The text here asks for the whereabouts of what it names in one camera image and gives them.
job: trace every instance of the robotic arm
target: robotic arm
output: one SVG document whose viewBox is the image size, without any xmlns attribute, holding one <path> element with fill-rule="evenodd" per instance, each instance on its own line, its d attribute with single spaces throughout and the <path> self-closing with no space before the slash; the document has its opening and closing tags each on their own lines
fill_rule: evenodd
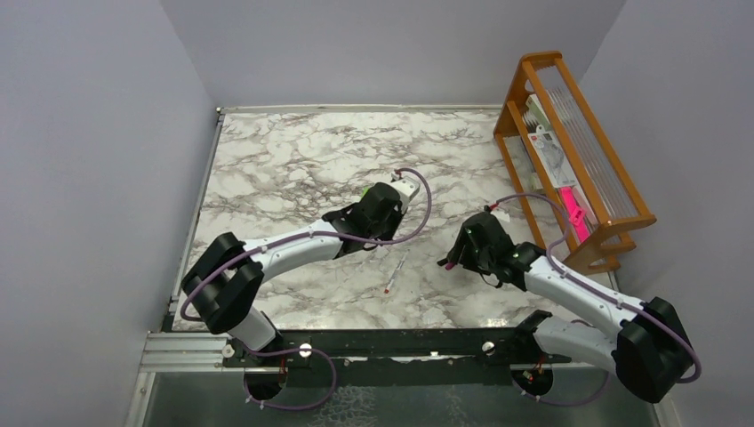
<svg viewBox="0 0 754 427">
<path fill-rule="evenodd" d="M 302 229 L 245 242 L 233 233 L 222 234 L 181 281 L 188 294 L 182 317 L 206 323 L 213 334 L 229 333 L 252 351 L 264 350 L 268 355 L 291 351 L 279 350 L 285 348 L 281 335 L 253 307 L 259 287 L 310 262 L 334 260 L 374 248 L 365 245 L 401 243 L 415 236 L 429 218 L 431 195 L 426 180 L 415 171 L 403 171 L 415 173 L 428 191 L 427 214 L 414 232 L 392 240 L 420 188 L 419 182 L 397 173 L 390 183 L 374 184 L 357 203 L 326 213 Z M 461 265 L 495 275 L 496 287 L 511 283 L 558 303 L 594 326 L 568 323 L 537 311 L 516 328 L 517 336 L 525 337 L 521 348 L 527 354 L 562 355 L 601 367 L 636 396 L 653 403 L 675 383 L 690 382 L 700 374 L 698 359 L 671 304 L 660 298 L 642 302 L 620 294 L 568 270 L 532 243 L 514 245 L 490 209 L 462 224 L 453 248 L 438 264 L 447 270 Z M 235 270 L 232 277 L 225 273 L 228 269 Z M 199 318 L 186 314 L 190 303 Z M 696 364 L 694 375 L 681 378 L 692 364 Z M 533 380 L 530 375 L 522 381 L 514 379 L 534 394 L 549 390 L 541 385 L 527 388 L 536 385 L 527 383 Z"/>
<path fill-rule="evenodd" d="M 262 284 L 310 262 L 374 248 L 365 248 L 367 243 L 399 243 L 418 232 L 391 240 L 421 186 L 400 172 L 392 178 L 390 183 L 374 184 L 357 203 L 326 213 L 302 229 L 245 242 L 233 233 L 218 236 L 181 281 L 188 294 L 181 315 L 203 321 L 213 334 L 229 333 L 252 350 L 264 349 L 278 333 L 252 306 Z M 236 273 L 229 277 L 227 268 Z M 200 318 L 186 315 L 190 303 Z"/>
<path fill-rule="evenodd" d="M 496 287 L 511 283 L 581 316 L 593 327 L 551 315 L 532 319 L 528 326 L 540 352 L 601 367 L 639 398 L 659 402 L 694 362 L 673 306 L 661 298 L 647 303 L 621 294 L 554 262 L 532 243 L 514 245 L 486 209 L 462 224 L 455 245 L 438 264 L 447 270 L 459 264 L 482 275 L 494 274 Z M 665 328 L 688 345 L 674 340 Z M 526 390 L 525 383 L 519 385 Z"/>
</svg>

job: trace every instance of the pen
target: pen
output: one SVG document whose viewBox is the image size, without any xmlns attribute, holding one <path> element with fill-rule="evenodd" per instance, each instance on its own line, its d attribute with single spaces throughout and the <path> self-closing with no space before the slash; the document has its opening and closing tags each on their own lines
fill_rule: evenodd
<svg viewBox="0 0 754 427">
<path fill-rule="evenodd" d="M 385 294 L 389 294 L 390 288 L 393 287 L 394 283 L 396 283 L 396 277 L 400 269 L 403 268 L 403 263 L 405 262 L 406 256 L 408 256 L 408 251 L 406 251 L 405 254 L 403 254 L 403 258 L 401 258 L 401 262 L 398 263 L 398 266 L 396 267 L 395 271 L 393 271 L 392 276 L 390 276 L 390 280 L 388 280 L 388 285 L 385 286 Z"/>
</svg>

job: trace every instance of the gray wall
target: gray wall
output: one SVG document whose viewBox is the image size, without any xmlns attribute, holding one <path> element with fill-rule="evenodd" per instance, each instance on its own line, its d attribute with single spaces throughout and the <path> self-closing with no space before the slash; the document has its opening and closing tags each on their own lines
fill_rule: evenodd
<svg viewBox="0 0 754 427">
<path fill-rule="evenodd" d="M 214 106 L 157 0 L 4 2 L 0 425 L 120 425 Z"/>
<path fill-rule="evenodd" d="M 161 0 L 215 103 L 502 103 L 518 59 L 578 78 L 624 0 Z"/>
<path fill-rule="evenodd" d="M 629 0 L 582 89 L 658 222 L 624 290 L 670 299 L 704 363 L 684 426 L 754 419 L 754 3 Z"/>
</svg>

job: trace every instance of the screw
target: screw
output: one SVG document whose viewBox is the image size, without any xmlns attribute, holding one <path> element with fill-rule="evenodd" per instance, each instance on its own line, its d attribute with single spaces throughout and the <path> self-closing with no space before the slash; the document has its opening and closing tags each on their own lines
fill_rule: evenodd
<svg viewBox="0 0 754 427">
<path fill-rule="evenodd" d="M 311 351 L 306 351 L 306 350 L 311 350 L 311 344 L 309 344 L 308 342 L 305 342 L 304 344 L 300 345 L 299 348 L 303 350 L 303 351 L 299 351 L 299 355 L 301 357 L 307 358 L 311 356 Z"/>
<path fill-rule="evenodd" d="M 487 356 L 492 356 L 493 353 L 494 353 L 494 342 L 488 341 L 488 342 L 485 342 L 484 344 L 482 344 L 482 351 Z"/>
<path fill-rule="evenodd" d="M 223 358 L 229 359 L 232 358 L 234 354 L 236 354 L 236 349 L 234 349 L 230 344 L 225 344 L 225 347 L 222 348 L 221 354 Z"/>
</svg>

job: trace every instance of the wire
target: wire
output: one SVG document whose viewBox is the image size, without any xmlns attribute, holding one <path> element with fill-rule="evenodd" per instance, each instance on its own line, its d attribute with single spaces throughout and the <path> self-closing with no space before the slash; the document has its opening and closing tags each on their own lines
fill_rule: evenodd
<svg viewBox="0 0 754 427">
<path fill-rule="evenodd" d="M 488 284 L 489 286 L 495 287 L 495 285 L 493 285 L 492 283 L 490 283 L 490 282 L 488 282 L 488 281 L 487 281 L 487 279 L 485 278 L 485 275 L 484 275 L 484 274 L 482 274 L 482 273 L 479 273 L 479 276 L 480 276 L 480 277 L 482 278 L 482 280 L 484 280 L 484 281 L 485 281 L 485 283 L 487 283 L 487 284 Z"/>
<path fill-rule="evenodd" d="M 551 204 L 552 207 L 560 214 L 560 216 L 565 220 L 565 223 L 568 223 L 568 215 L 566 214 L 566 211 L 563 210 L 563 207 L 561 207 L 554 201 L 550 200 L 548 197 L 544 197 L 542 195 L 535 194 L 535 193 L 512 194 L 510 196 L 506 196 L 506 197 L 496 200 L 493 206 L 496 207 L 500 203 L 506 203 L 514 198 L 519 198 L 519 197 L 534 197 L 534 198 L 539 198 L 540 200 L 546 201 L 547 203 Z M 547 251 L 545 254 L 553 270 L 557 271 L 564 278 L 570 279 L 579 287 L 602 298 L 603 300 L 610 302 L 611 304 L 614 304 L 615 306 L 619 308 L 623 308 L 633 313 L 636 313 L 642 318 L 645 318 L 646 320 L 649 320 L 650 322 L 652 322 L 653 325 L 659 327 L 665 334 L 669 335 L 670 338 L 675 340 L 678 343 L 678 345 L 680 345 L 686 351 L 686 353 L 688 353 L 689 357 L 691 357 L 691 360 L 694 362 L 694 373 L 686 378 L 678 379 L 678 382 L 679 383 L 693 383 L 694 381 L 698 380 L 699 377 L 702 376 L 702 362 L 699 360 L 699 356 L 696 354 L 696 351 L 694 351 L 694 349 L 691 347 L 691 345 L 689 345 L 688 342 L 686 342 L 686 340 L 681 338 L 680 335 L 676 334 L 675 331 L 665 326 L 660 320 L 650 316 L 648 313 L 644 312 L 644 310 L 640 309 L 639 307 L 634 307 L 633 305 L 630 305 L 626 302 L 619 302 L 616 298 L 613 298 L 611 295 L 606 294 L 600 291 L 599 289 L 593 287 L 589 283 L 577 278 L 576 276 L 573 276 L 572 274 L 570 274 L 566 266 L 560 264 L 560 262 L 555 259 L 555 257 L 552 254 L 552 249 L 555 246 L 560 245 L 561 243 L 565 242 L 570 233 L 571 233 L 571 228 L 565 227 L 565 230 L 563 231 L 563 237 L 555 240 L 554 242 L 550 243 L 549 246 L 547 246 Z"/>
<path fill-rule="evenodd" d="M 249 354 L 252 354 L 259 358 L 271 358 L 274 356 L 284 356 L 286 354 L 298 353 L 301 351 L 301 349 L 288 349 L 288 350 L 280 350 L 280 351 L 262 352 L 262 351 L 252 350 L 244 342 L 242 341 L 240 342 L 241 342 L 241 345 L 244 346 L 246 351 L 249 352 Z M 333 363 L 333 360 L 330 359 L 330 356 L 327 356 L 327 353 L 325 353 L 324 351 L 321 351 L 318 349 L 306 349 L 306 351 L 311 351 L 312 353 L 316 353 L 318 356 L 322 356 L 323 358 L 325 358 L 325 360 L 327 361 L 327 364 L 330 365 L 330 372 L 333 373 L 333 380 L 330 383 L 330 389 L 327 390 L 327 393 L 320 400 L 314 403 L 309 403 L 307 405 L 300 405 L 300 406 L 295 406 L 295 407 L 289 407 L 287 405 L 278 405 L 277 403 L 268 403 L 266 400 L 257 400 L 254 396 L 252 396 L 252 393 L 249 391 L 249 387 L 246 385 L 246 381 L 244 381 L 244 391 L 246 392 L 246 403 L 254 402 L 256 404 L 259 404 L 260 407 L 262 408 L 272 407 L 272 408 L 281 409 L 284 411 L 308 411 L 310 409 L 314 409 L 315 407 L 321 406 L 329 398 L 331 398 L 333 394 L 335 394 L 335 387 L 338 384 L 338 373 L 335 370 L 335 364 Z"/>
<path fill-rule="evenodd" d="M 348 240 L 353 240 L 360 243 L 367 243 L 371 245 L 396 245 L 398 243 L 403 243 L 406 240 L 409 240 L 410 238 L 415 237 L 421 229 L 424 228 L 425 225 L 427 225 L 427 222 L 429 221 L 429 215 L 432 211 L 432 192 L 429 189 L 429 183 L 427 180 L 421 175 L 421 173 L 409 168 L 409 167 L 402 167 L 400 169 L 397 169 L 397 172 L 408 172 L 413 175 L 416 175 L 417 178 L 421 181 L 421 183 L 424 185 L 424 190 L 427 192 L 427 212 L 424 214 L 424 218 L 421 220 L 421 223 L 419 224 L 419 227 L 416 228 L 416 230 L 412 231 L 406 236 L 403 236 L 402 238 L 396 238 L 395 240 L 374 240 L 371 238 L 360 238 L 357 236 L 351 236 L 350 234 L 343 234 L 343 233 L 337 233 L 333 231 L 313 231 L 311 233 L 299 233 L 294 234 L 292 236 L 288 236 L 287 238 L 281 238 L 280 240 L 277 240 L 272 243 L 267 244 L 267 248 L 271 249 L 273 247 L 285 245 L 286 243 L 293 242 L 295 240 L 299 240 L 302 238 L 313 238 L 314 236 L 327 236 L 330 238 L 345 238 Z M 199 293 L 202 292 L 202 290 L 210 284 L 213 280 L 215 280 L 220 274 L 222 274 L 223 271 L 233 267 L 237 262 L 248 258 L 252 255 L 256 255 L 260 253 L 262 250 L 262 246 L 257 246 L 254 249 L 250 249 L 238 256 L 235 256 L 231 258 L 228 262 L 222 264 L 217 270 L 213 271 L 209 276 L 207 276 L 204 280 L 202 280 L 197 287 L 194 288 L 193 291 L 191 291 L 190 294 L 188 294 L 188 297 L 186 298 L 186 301 L 183 302 L 183 304 L 180 307 L 180 317 L 184 320 L 194 321 L 194 322 L 201 322 L 202 318 L 197 316 L 190 316 L 186 313 L 186 310 L 189 308 L 189 305 L 194 301 L 194 299 L 199 295 Z"/>
<path fill-rule="evenodd" d="M 580 324 L 580 325 L 585 325 L 585 326 L 588 326 L 588 327 L 594 327 L 594 326 L 593 326 L 593 325 L 592 325 L 591 323 L 589 323 L 588 321 L 586 321 L 586 320 L 581 320 L 580 318 L 575 318 L 575 319 L 571 320 L 571 323 L 578 323 L 578 324 Z"/>
<path fill-rule="evenodd" d="M 524 389 L 521 388 L 518 383 L 515 381 L 513 382 L 513 385 L 515 385 L 519 390 L 521 390 L 524 394 L 524 396 L 528 397 L 529 399 L 534 399 L 538 403 L 543 403 L 545 405 L 550 405 L 553 407 L 580 407 L 582 405 L 587 405 L 597 399 L 599 399 L 600 396 L 605 394 L 605 391 L 607 390 L 607 385 L 610 382 L 610 373 L 605 371 L 605 380 L 602 382 L 602 384 L 599 386 L 597 391 L 594 392 L 591 396 L 589 396 L 586 399 L 576 400 L 574 402 L 558 402 L 556 400 L 548 400 L 540 396 L 534 396 L 533 394 L 524 391 Z"/>
</svg>

